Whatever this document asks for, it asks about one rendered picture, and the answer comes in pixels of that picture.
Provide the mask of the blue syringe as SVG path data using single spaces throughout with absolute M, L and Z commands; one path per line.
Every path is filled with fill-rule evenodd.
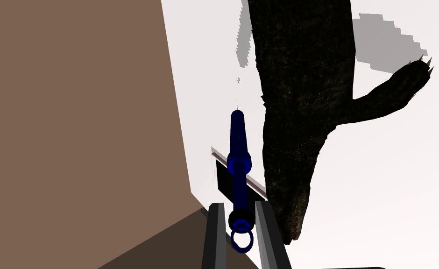
M 233 175 L 233 211 L 228 217 L 231 244 L 235 251 L 245 254 L 254 244 L 252 229 L 255 225 L 255 218 L 248 207 L 246 178 L 252 169 L 252 160 L 247 147 L 244 113 L 239 109 L 231 114 L 230 153 L 227 156 L 227 169 Z M 240 247 L 234 240 L 236 234 L 249 234 L 248 246 Z

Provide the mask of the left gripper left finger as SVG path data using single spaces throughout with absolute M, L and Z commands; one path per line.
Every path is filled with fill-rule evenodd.
M 207 211 L 201 269 L 227 269 L 226 223 L 223 203 L 213 203 Z

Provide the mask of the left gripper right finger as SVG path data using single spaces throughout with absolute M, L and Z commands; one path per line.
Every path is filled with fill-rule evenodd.
M 292 269 L 271 204 L 257 201 L 255 216 L 261 269 Z

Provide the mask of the dark crocodile toy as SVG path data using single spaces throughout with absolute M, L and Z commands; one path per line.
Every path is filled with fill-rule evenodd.
M 351 0 L 248 0 L 262 100 L 267 199 L 283 243 L 301 234 L 311 180 L 328 135 L 339 125 L 404 108 L 430 79 L 411 61 L 367 95 L 353 98 Z

